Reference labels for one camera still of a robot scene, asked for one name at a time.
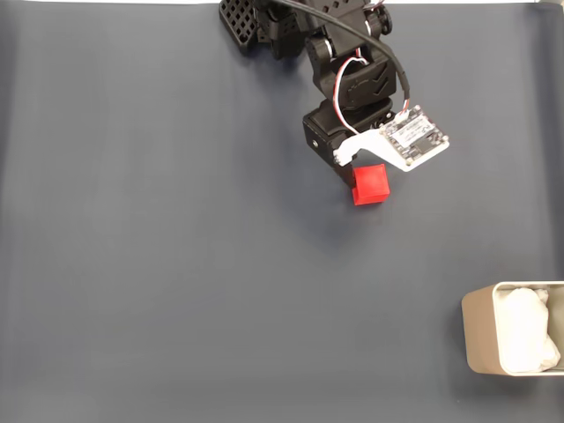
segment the gray mat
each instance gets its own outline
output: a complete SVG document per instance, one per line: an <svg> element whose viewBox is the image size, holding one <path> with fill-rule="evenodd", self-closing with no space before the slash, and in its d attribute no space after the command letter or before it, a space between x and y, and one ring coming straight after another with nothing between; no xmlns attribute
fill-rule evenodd
<svg viewBox="0 0 564 423"><path fill-rule="evenodd" d="M355 208L308 61L216 7L0 4L0 421L561 422L563 382L467 367L460 310L564 278L561 8L390 7L452 145Z"/></svg>

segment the white tissue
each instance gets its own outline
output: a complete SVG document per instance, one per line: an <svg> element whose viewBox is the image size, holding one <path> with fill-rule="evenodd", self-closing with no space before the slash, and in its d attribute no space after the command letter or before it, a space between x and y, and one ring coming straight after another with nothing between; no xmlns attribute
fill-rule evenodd
<svg viewBox="0 0 564 423"><path fill-rule="evenodd" d="M518 288L496 293L500 357L510 372L542 372L560 361L548 336L548 292Z"/></svg>

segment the black cable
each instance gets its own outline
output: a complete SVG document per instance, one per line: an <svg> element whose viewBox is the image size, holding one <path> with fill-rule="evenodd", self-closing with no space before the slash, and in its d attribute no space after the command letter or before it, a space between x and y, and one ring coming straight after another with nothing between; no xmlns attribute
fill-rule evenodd
<svg viewBox="0 0 564 423"><path fill-rule="evenodd" d="M295 9L296 11L303 11L309 15L313 15L319 19L324 20L325 22L329 22L334 26L338 26L341 29L351 33L359 37L364 42L376 47L379 51L384 53L396 66L396 73L397 77L399 78L399 83L404 90L404 99L409 100L409 82L407 82L407 76L405 75L405 70L399 60L397 60L396 55L394 55L391 51L391 48L388 47L383 42L377 40L376 38L372 38L361 31L354 29L352 26L348 26L346 23L341 22L339 19L331 16L329 13L325 13L324 11L319 11L313 7L307 6L306 4L296 2L295 0L271 0L274 3L283 4L284 6L290 7Z"/></svg>

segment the red cube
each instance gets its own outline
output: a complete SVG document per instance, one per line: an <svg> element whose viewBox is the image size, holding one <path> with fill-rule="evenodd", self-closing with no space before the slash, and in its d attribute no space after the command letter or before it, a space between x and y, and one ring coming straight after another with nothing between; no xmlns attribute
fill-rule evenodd
<svg viewBox="0 0 564 423"><path fill-rule="evenodd" d="M354 205L382 203L390 195L388 176L384 165L354 169L356 187L352 189Z"/></svg>

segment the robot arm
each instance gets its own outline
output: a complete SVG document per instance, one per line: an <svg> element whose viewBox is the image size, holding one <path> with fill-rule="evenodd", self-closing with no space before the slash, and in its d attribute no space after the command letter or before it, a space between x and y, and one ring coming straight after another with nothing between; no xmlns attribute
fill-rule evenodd
<svg viewBox="0 0 564 423"><path fill-rule="evenodd" d="M303 118L306 140L352 189L351 162L359 149L409 171L448 147L448 138L420 109L407 110L409 86L401 64L379 41L392 29L382 2L221 0L219 15L244 55L260 44L277 59L306 49L313 82L326 98ZM406 98L397 117L390 99L396 74ZM403 142L405 132L409 144Z"/></svg>

